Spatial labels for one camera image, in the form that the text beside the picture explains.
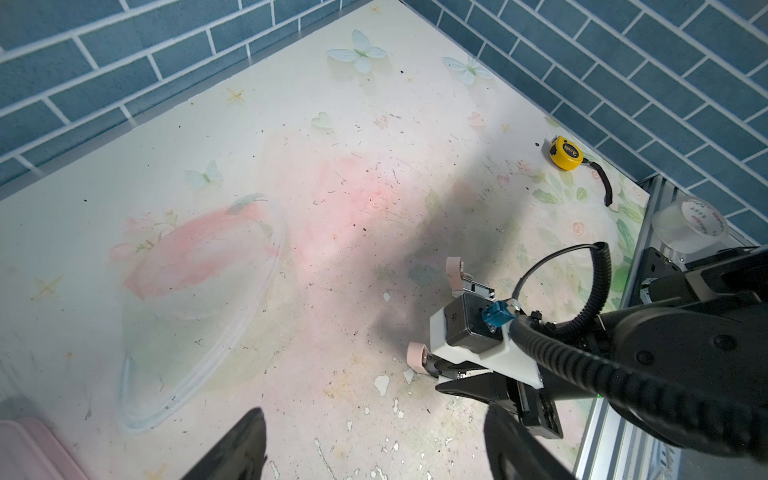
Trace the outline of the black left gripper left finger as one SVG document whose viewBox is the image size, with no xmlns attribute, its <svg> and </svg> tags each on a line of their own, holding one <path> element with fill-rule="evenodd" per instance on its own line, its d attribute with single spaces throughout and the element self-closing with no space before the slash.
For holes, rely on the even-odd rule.
<svg viewBox="0 0 768 480">
<path fill-rule="evenodd" d="M 259 480 L 267 460 L 267 425 L 261 408 L 249 410 L 183 477 Z"/>
</svg>

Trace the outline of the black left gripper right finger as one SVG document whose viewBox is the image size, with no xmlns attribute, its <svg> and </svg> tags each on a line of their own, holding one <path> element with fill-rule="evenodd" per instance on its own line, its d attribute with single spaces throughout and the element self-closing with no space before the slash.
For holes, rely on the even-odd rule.
<svg viewBox="0 0 768 480">
<path fill-rule="evenodd" d="M 573 475 L 512 414 L 498 405 L 488 408 L 484 439 L 495 480 L 571 480 Z"/>
</svg>

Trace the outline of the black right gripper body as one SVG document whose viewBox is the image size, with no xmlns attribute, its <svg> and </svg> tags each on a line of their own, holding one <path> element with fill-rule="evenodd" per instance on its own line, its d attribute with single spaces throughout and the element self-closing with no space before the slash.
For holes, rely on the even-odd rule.
<svg viewBox="0 0 768 480">
<path fill-rule="evenodd" d="M 662 440 L 710 455 L 767 456 L 767 306 L 721 298 L 628 309 L 606 356 L 547 336 L 529 316 L 512 341 Z"/>
</svg>

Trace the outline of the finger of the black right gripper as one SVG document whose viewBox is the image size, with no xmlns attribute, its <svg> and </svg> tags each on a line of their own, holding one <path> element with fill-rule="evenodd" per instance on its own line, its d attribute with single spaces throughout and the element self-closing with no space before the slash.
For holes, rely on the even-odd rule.
<svg viewBox="0 0 768 480">
<path fill-rule="evenodd" d="M 497 405 L 534 436 L 564 438 L 557 407 L 544 390 L 495 372 L 449 380 L 439 383 L 435 389 L 442 394 Z"/>
</svg>

